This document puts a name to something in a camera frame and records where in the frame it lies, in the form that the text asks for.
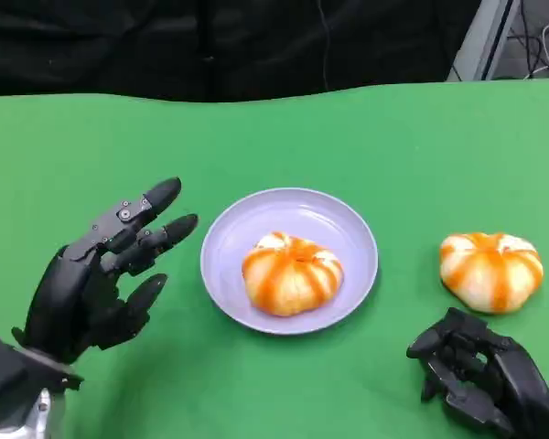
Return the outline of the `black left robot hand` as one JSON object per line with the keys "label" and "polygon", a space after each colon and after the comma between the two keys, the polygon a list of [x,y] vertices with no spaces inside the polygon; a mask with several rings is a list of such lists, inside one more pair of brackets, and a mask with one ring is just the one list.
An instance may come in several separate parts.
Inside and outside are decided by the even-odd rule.
{"label": "black left robot hand", "polygon": [[121,276],[137,276],[156,258],[186,239],[199,218],[188,214],[158,230],[149,224],[181,191],[171,177],[133,200],[105,211],[81,238],[52,258],[33,296],[16,341],[59,363],[70,365],[90,347],[112,348],[136,337],[150,319],[167,275],[143,281],[126,299],[117,287]]}

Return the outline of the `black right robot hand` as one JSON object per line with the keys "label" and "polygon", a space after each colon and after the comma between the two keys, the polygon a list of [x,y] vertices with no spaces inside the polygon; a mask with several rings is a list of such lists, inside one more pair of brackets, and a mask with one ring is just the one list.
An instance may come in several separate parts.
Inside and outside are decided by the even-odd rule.
{"label": "black right robot hand", "polygon": [[501,438],[535,438],[535,404],[549,391],[525,348],[486,321],[450,307],[406,356],[425,371],[421,400],[436,396],[461,422]]}

